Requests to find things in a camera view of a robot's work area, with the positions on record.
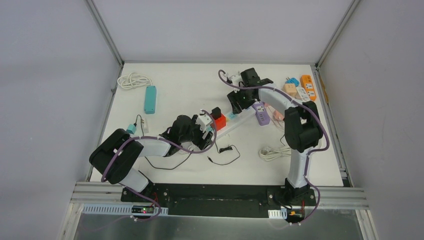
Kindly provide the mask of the white long power strip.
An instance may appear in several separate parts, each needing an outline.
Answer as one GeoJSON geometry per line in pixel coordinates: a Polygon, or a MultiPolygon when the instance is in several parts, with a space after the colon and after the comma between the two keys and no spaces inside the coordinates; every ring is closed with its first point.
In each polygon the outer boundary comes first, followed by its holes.
{"type": "Polygon", "coordinates": [[[252,107],[243,110],[239,114],[233,114],[232,112],[224,114],[226,124],[223,128],[217,131],[216,139],[219,139],[231,132],[232,130],[236,129],[237,127],[240,127],[242,124],[244,124],[247,120],[253,118],[255,115],[256,111],[252,107]]]}

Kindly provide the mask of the purple power strip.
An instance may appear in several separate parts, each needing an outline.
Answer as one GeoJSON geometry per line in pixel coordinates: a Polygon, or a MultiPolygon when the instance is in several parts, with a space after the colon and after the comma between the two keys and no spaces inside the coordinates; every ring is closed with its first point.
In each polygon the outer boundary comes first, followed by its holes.
{"type": "Polygon", "coordinates": [[[266,111],[265,105],[262,102],[256,101],[252,105],[252,107],[255,110],[255,116],[260,126],[266,126],[271,122],[271,119],[266,111]]]}

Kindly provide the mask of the teal power strip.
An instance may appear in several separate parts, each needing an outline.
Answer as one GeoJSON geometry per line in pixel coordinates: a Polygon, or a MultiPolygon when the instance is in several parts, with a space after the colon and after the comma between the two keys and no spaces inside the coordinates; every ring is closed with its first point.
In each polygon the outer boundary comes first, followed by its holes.
{"type": "Polygon", "coordinates": [[[144,112],[147,115],[152,115],[156,112],[157,88],[152,85],[145,89],[144,97],[144,112]]]}

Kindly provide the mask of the teal charger plug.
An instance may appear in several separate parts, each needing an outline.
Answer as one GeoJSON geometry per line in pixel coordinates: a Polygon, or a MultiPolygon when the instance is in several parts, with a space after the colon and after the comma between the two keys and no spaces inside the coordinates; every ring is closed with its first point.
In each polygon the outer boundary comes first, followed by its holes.
{"type": "Polygon", "coordinates": [[[126,129],[126,132],[129,133],[129,134],[131,134],[131,135],[134,135],[136,133],[136,130],[137,130],[136,124],[135,123],[132,123],[132,124],[129,124],[128,125],[128,127],[126,129]]]}

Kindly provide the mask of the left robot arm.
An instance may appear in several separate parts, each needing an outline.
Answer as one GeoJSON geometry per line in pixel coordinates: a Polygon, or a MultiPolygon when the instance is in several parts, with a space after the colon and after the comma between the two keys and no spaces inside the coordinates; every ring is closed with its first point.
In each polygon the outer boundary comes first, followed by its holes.
{"type": "Polygon", "coordinates": [[[216,120],[208,112],[189,117],[179,115],[172,126],[158,136],[136,136],[116,129],[90,155],[89,163],[101,173],[100,181],[130,187],[140,202],[152,198],[153,189],[146,176],[133,165],[140,157],[170,157],[183,151],[202,154],[217,139],[216,120]]]}

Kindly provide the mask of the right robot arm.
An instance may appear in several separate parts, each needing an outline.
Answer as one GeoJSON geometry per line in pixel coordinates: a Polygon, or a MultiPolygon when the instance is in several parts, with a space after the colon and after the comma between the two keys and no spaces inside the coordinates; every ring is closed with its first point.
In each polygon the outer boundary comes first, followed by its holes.
{"type": "Polygon", "coordinates": [[[233,88],[227,94],[233,114],[239,114],[256,102],[268,104],[284,117],[284,137],[290,147],[290,168],[281,196],[273,198],[279,204],[296,205],[310,190],[308,164],[310,155],[322,137],[327,137],[320,121],[317,105],[301,102],[279,89],[272,80],[260,78],[254,68],[236,75],[219,70],[218,77],[233,88]]]}

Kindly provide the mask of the red cube socket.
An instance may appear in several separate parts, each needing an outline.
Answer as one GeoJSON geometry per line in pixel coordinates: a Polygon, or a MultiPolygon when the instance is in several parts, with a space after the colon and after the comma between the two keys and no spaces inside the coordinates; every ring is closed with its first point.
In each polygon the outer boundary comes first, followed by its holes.
{"type": "Polygon", "coordinates": [[[223,129],[227,125],[227,118],[224,114],[214,120],[214,123],[211,125],[217,132],[223,129]]]}

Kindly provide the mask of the black charger on red cube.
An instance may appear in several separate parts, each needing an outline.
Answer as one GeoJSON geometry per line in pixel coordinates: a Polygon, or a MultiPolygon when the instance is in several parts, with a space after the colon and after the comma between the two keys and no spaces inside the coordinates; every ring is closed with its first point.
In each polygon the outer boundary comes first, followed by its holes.
{"type": "Polygon", "coordinates": [[[215,107],[211,110],[211,116],[214,120],[218,120],[222,116],[221,109],[219,107],[215,107]]]}

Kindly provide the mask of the beige cube adapter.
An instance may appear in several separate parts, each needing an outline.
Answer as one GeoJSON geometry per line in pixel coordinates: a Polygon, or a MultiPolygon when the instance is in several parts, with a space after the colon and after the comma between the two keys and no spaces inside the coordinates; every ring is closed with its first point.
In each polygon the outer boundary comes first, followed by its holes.
{"type": "Polygon", "coordinates": [[[295,98],[298,93],[294,83],[285,83],[282,87],[282,90],[293,98],[295,98]]]}

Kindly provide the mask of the white flat adapter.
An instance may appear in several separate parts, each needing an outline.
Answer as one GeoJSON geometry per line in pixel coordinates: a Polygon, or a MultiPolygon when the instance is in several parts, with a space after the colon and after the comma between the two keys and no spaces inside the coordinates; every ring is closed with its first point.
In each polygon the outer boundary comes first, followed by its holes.
{"type": "Polygon", "coordinates": [[[148,133],[149,132],[149,125],[146,119],[141,119],[141,129],[143,132],[148,133]]]}

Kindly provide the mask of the small blue adapter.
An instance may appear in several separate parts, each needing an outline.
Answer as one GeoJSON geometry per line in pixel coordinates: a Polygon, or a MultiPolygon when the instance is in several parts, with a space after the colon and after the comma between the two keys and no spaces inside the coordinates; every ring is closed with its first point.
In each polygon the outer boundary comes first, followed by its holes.
{"type": "Polygon", "coordinates": [[[285,83],[286,84],[294,84],[295,87],[298,87],[300,85],[299,80],[297,80],[295,77],[287,78],[285,83]]]}

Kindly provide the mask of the orange power strip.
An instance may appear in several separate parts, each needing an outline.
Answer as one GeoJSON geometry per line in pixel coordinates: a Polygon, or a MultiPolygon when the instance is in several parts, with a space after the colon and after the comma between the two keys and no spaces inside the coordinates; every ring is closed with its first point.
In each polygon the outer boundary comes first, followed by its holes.
{"type": "Polygon", "coordinates": [[[308,95],[311,101],[315,101],[317,99],[317,93],[314,86],[314,82],[310,75],[302,75],[300,77],[300,83],[306,94],[308,95]]]}

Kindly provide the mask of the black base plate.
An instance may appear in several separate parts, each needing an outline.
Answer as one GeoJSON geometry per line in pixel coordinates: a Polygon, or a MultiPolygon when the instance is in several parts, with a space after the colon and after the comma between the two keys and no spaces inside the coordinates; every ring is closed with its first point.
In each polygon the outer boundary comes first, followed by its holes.
{"type": "Polygon", "coordinates": [[[269,211],[314,208],[313,189],[292,193],[280,185],[149,183],[142,195],[159,203],[170,216],[268,218],[269,211]]]}

